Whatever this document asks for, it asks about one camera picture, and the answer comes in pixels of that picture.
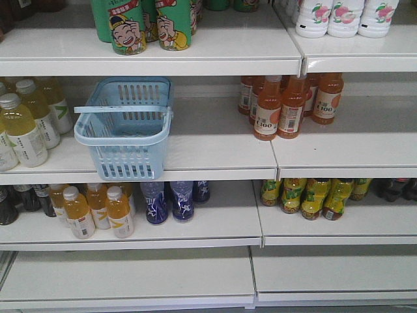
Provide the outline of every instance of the plastic bottle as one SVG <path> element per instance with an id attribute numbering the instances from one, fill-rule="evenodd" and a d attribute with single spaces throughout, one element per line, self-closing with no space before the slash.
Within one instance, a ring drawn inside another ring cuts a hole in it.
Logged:
<path id="1" fill-rule="evenodd" d="M 276 137 L 281 113 L 281 75 L 266 76 L 263 90 L 258 97 L 253 134 L 260 140 Z"/>
<path id="2" fill-rule="evenodd" d="M 307 38 L 319 38 L 327 32 L 328 17 L 333 0 L 303 0 L 295 25 L 297 34 Z"/>
<path id="3" fill-rule="evenodd" d="M 254 125 L 256 119 L 256 110 L 258 108 L 258 97 L 261 94 L 265 83 L 265 76 L 254 76 L 253 88 L 250 94 L 250 111 L 249 122 Z"/>
<path id="4" fill-rule="evenodd" d="M 304 116 L 310 116 L 313 114 L 315 98 L 317 91 L 319 90 L 320 73 L 308 73 L 307 79 L 309 81 L 309 91 L 306 98 L 306 104 L 304 105 Z"/>
<path id="5" fill-rule="evenodd" d="M 58 132 L 65 134 L 72 130 L 74 124 L 58 79 L 52 76 L 38 76 L 36 82 L 46 98 L 52 113 L 53 124 Z"/>
<path id="6" fill-rule="evenodd" d="M 323 201 L 330 191 L 332 182 L 329 178 L 307 179 L 306 197 L 301 203 L 301 215 L 307 220 L 315 220 L 320 216 Z"/>
<path id="7" fill-rule="evenodd" d="M 202 204 L 210 199 L 210 185 L 208 181 L 194 181 L 193 202 Z"/>
<path id="8" fill-rule="evenodd" d="M 244 115 L 249 115 L 253 80 L 254 76 L 242 76 L 240 78 L 240 101 L 238 104 L 238 110 Z"/>
<path id="9" fill-rule="evenodd" d="M 193 181 L 172 181 L 173 191 L 173 216 L 181 221 L 187 221 L 194 215 Z"/>
<path id="10" fill-rule="evenodd" d="M 281 196 L 282 211 L 294 214 L 300 209 L 301 193 L 306 187 L 306 178 L 284 178 L 283 192 Z"/>
<path id="11" fill-rule="evenodd" d="M 320 79 L 311 119 L 327 125 L 333 123 L 343 90 L 342 73 L 326 73 Z"/>
<path id="12" fill-rule="evenodd" d="M 27 167 L 44 163 L 48 158 L 45 143 L 31 112 L 20 104 L 19 96 L 14 93 L 1 96 L 0 106 L 1 120 L 19 161 Z"/>
<path id="13" fill-rule="evenodd" d="M 67 228 L 70 227 L 70 224 L 67 221 L 68 215 L 64 208 L 64 189 L 69 186 L 68 184 L 50 184 L 49 190 L 53 210 L 59 222 Z"/>
<path id="14" fill-rule="evenodd" d="M 22 99 L 22 104 L 29 109 L 42 134 L 47 149 L 59 144 L 61 139 L 44 95 L 36 88 L 33 80 L 17 82 L 16 89 Z"/>
<path id="15" fill-rule="evenodd" d="M 40 209 L 38 196 L 31 185 L 13 185 L 13 188 L 19 193 L 25 211 L 35 212 Z"/>
<path id="16" fill-rule="evenodd" d="M 366 0 L 359 22 L 359 35 L 370 38 L 385 37 L 389 30 L 398 0 Z"/>
<path id="17" fill-rule="evenodd" d="M 127 238 L 133 234 L 135 228 L 133 217 L 130 214 L 130 206 L 122 188 L 112 186 L 107 190 L 106 207 L 110 226 L 118 238 Z"/>
<path id="18" fill-rule="evenodd" d="M 305 78 L 291 75 L 288 87 L 282 94 L 282 107 L 277 134 L 291 139 L 298 136 L 302 119 L 303 105 L 306 102 Z"/>
<path id="19" fill-rule="evenodd" d="M 353 190 L 351 178 L 333 178 L 332 188 L 323 203 L 322 214 L 328 220 L 339 219 L 345 211 L 345 203 Z"/>
<path id="20" fill-rule="evenodd" d="M 334 0 L 327 33 L 339 38 L 355 36 L 363 9 L 364 0 Z"/>
<path id="21" fill-rule="evenodd" d="M 353 191 L 349 199 L 359 201 L 365 198 L 372 180 L 372 178 L 355 178 Z"/>
<path id="22" fill-rule="evenodd" d="M 78 239 L 87 239 L 96 230 L 87 200 L 80 194 L 77 187 L 64 189 L 64 208 L 68 215 L 67 221 L 71 231 Z"/>
<path id="23" fill-rule="evenodd" d="M 102 183 L 88 183 L 85 198 L 90 207 L 96 228 L 108 230 L 110 223 L 106 207 L 107 187 Z"/>
<path id="24" fill-rule="evenodd" d="M 148 222 L 154 225 L 165 222 L 168 217 L 168 208 L 165 201 L 164 182 L 142 182 L 140 186 L 147 205 Z"/>

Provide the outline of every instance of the shelf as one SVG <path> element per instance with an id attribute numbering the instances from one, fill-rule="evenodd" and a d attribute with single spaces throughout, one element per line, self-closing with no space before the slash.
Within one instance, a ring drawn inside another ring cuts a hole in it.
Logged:
<path id="1" fill-rule="evenodd" d="M 238 113 L 237 103 L 237 98 L 176 98 L 165 172 L 159 180 L 275 178 L 270 142 L 253 136 L 253 127 L 247 116 Z M 43 165 L 20 164 L 0 173 L 0 180 L 8 185 L 103 181 L 88 147 L 78 143 L 74 134 L 63 136 Z"/>
<path id="2" fill-rule="evenodd" d="M 280 177 L 417 177 L 414 97 L 344 97 L 331 125 L 309 117 L 272 146 Z"/>
<path id="3" fill-rule="evenodd" d="M 109 312 L 239 307 L 254 295 L 246 247 L 19 252 L 0 303 L 2 309 Z"/>
<path id="4" fill-rule="evenodd" d="M 135 232 L 118 239 L 112 230 L 96 230 L 77 239 L 56 218 L 43 212 L 21 212 L 17 221 L 0 228 L 0 250 L 120 250 L 261 245 L 261 227 L 251 181 L 210 182 L 211 197 L 195 205 L 192 220 L 177 222 L 170 213 L 161 225 L 147 222 L 145 200 L 135 200 Z"/>
<path id="5" fill-rule="evenodd" d="M 301 55 L 266 1 L 257 12 L 204 11 L 192 45 L 181 52 L 148 44 L 117 55 L 99 41 L 89 5 L 36 13 L 0 46 L 2 76 L 228 76 L 298 74 Z"/>
<path id="6" fill-rule="evenodd" d="M 282 22 L 303 55 L 306 72 L 416 72 L 417 8 L 400 3 L 384 38 L 304 38 L 295 32 L 285 10 L 275 5 Z"/>
<path id="7" fill-rule="evenodd" d="M 256 306 L 417 303 L 417 255 L 407 246 L 251 250 Z"/>

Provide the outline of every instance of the green can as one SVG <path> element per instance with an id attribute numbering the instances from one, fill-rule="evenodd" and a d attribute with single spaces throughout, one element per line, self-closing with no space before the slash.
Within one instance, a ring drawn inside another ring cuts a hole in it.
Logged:
<path id="1" fill-rule="evenodd" d="M 107 0 L 111 43 L 117 54 L 132 55 L 146 49 L 140 0 Z"/>
<path id="2" fill-rule="evenodd" d="M 191 46 L 191 6 L 188 0 L 155 0 L 161 48 L 171 51 Z"/>
<path id="3" fill-rule="evenodd" d="M 255 12 L 259 7 L 259 0 L 235 0 L 233 8 L 239 12 Z"/>

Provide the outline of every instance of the orange-yellow drink bottle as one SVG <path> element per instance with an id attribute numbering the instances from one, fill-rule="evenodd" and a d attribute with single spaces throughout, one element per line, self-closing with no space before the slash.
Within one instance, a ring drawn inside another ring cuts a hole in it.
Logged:
<path id="1" fill-rule="evenodd" d="M 276 137 L 281 112 L 280 83 L 281 75 L 265 77 L 253 126 L 253 134 L 260 140 L 272 140 Z"/>
<path id="2" fill-rule="evenodd" d="M 279 137 L 291 139 L 300 132 L 303 105 L 306 94 L 304 92 L 304 78 L 291 75 L 288 87 L 282 94 L 282 107 L 277 134 Z"/>
<path id="3" fill-rule="evenodd" d="M 327 125 L 333 123 L 343 89 L 342 73 L 326 73 L 320 79 L 311 119 Z"/>

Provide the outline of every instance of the product label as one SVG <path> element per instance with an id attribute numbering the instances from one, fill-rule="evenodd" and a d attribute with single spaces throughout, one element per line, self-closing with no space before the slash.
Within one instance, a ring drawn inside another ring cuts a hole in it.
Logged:
<path id="1" fill-rule="evenodd" d="M 37 166 L 46 160 L 48 152 L 36 127 L 21 136 L 8 136 L 19 161 L 25 166 Z"/>
<path id="2" fill-rule="evenodd" d="M 258 107 L 256 111 L 255 130 L 262 135 L 273 135 L 276 133 L 281 108 L 268 110 Z"/>
<path id="3" fill-rule="evenodd" d="M 110 226 L 113 229 L 116 237 L 118 238 L 126 238 L 133 234 L 134 225 L 133 225 L 133 218 L 130 214 L 127 214 L 125 217 L 122 218 L 110 218 Z"/>
<path id="4" fill-rule="evenodd" d="M 297 132 L 300 125 L 302 115 L 302 107 L 291 108 L 283 105 L 281 110 L 281 117 L 279 128 L 283 132 Z"/>
<path id="5" fill-rule="evenodd" d="M 314 106 L 314 115 L 322 119 L 331 119 L 339 106 L 340 93 L 325 93 L 319 90 Z"/>

